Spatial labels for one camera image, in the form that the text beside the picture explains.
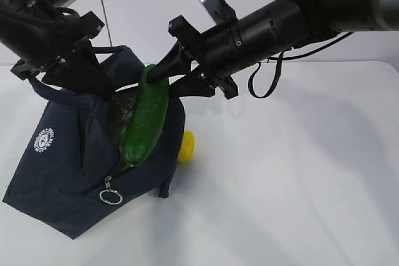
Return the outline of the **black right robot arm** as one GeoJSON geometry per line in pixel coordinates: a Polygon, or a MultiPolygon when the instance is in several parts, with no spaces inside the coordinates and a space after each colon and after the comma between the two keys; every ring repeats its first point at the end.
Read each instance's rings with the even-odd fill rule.
{"type": "Polygon", "coordinates": [[[355,32],[398,30],[398,0],[275,0],[238,17],[226,0],[199,0],[214,21],[197,31],[183,16],[170,21],[176,39],[169,53],[147,74],[147,82],[177,77],[174,97],[228,99],[238,95],[233,75],[265,59],[310,44],[335,43],[355,32]]]}

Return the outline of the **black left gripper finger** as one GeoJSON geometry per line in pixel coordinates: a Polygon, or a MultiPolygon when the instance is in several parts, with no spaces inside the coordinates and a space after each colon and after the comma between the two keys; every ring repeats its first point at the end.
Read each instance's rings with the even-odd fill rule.
{"type": "Polygon", "coordinates": [[[43,81],[73,92],[99,95],[95,86],[99,70],[99,64],[93,62],[66,62],[49,69],[43,81]]]}
{"type": "Polygon", "coordinates": [[[100,98],[113,95],[113,85],[101,68],[97,54],[110,54],[111,47],[94,47],[91,41],[78,41],[74,45],[74,67],[87,93],[100,98]]]}

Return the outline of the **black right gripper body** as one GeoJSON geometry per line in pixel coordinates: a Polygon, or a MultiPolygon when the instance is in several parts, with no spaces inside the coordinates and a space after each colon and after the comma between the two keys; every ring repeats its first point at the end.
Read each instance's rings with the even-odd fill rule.
{"type": "Polygon", "coordinates": [[[171,36],[185,47],[191,54],[190,71],[203,72],[220,88],[228,100],[237,97],[238,86],[231,74],[223,70],[237,62],[238,37],[237,21],[215,24],[212,28],[199,32],[183,16],[178,16],[169,22],[168,31],[171,36]]]}

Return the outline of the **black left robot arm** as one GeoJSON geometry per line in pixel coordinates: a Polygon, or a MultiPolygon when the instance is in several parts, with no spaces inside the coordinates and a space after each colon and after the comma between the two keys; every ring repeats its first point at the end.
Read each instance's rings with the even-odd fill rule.
{"type": "Polygon", "coordinates": [[[104,27],[92,11],[70,8],[76,0],[1,0],[1,44],[17,57],[11,72],[21,80],[110,98],[115,87],[92,45],[104,27]]]}

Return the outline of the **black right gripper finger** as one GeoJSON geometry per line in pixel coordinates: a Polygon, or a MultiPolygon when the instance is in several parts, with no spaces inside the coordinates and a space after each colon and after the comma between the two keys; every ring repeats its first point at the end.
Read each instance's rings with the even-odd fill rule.
{"type": "Polygon", "coordinates": [[[215,88],[205,73],[192,71],[170,85],[170,97],[213,97],[215,88]]]}
{"type": "Polygon", "coordinates": [[[191,62],[191,54],[177,41],[165,57],[150,68],[146,81],[153,83],[177,75],[186,75],[190,71],[191,62]]]}

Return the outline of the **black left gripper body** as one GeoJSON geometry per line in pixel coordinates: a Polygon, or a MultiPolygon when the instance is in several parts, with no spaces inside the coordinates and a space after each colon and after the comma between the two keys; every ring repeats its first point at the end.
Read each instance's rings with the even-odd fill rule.
{"type": "Polygon", "coordinates": [[[25,80],[57,64],[74,62],[74,45],[97,37],[104,26],[92,11],[80,16],[74,10],[56,10],[49,20],[13,14],[10,50],[19,60],[11,72],[25,80]]]}

